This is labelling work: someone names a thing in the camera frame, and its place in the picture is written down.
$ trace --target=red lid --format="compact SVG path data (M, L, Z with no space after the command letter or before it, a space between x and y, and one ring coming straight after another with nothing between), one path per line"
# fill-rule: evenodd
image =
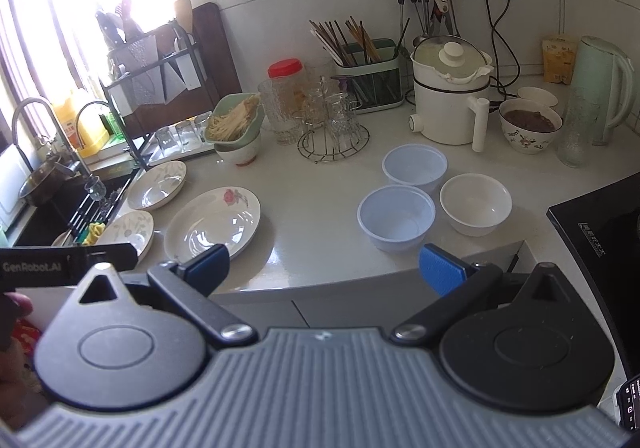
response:
M297 58L286 58L275 64L271 64L267 73L269 78L277 78L278 76L289 76L302 70L302 62Z

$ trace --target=phone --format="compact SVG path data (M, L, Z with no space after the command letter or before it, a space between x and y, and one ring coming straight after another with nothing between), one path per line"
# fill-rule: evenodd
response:
M614 404L620 426L626 430L640 430L640 374L618 388Z

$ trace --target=yellow bottle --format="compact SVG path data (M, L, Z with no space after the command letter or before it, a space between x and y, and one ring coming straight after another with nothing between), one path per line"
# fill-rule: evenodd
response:
M81 157L97 154L109 141L109 133L100 120L100 115L96 110L97 106L87 107L78 121L78 129L75 127L78 111L90 101L91 98L84 89L75 89L71 91L65 101L53 105L53 110L60 120L66 137L78 150ZM83 149L80 148L78 132L82 136Z

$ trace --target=hand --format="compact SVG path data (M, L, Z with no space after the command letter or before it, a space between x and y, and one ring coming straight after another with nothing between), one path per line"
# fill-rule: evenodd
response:
M31 300L19 293L7 293L22 312L21 316L27 316L33 311ZM22 379L24 368L24 354L20 342L12 338L11 346L0 352L0 418L16 430L26 421L25 408L22 403L27 393L27 388Z

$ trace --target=wooden spatula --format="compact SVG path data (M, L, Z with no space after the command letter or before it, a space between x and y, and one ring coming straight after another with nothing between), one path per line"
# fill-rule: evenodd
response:
M191 0L177 0L174 3L175 18L184 30L193 33L193 9L191 8Z

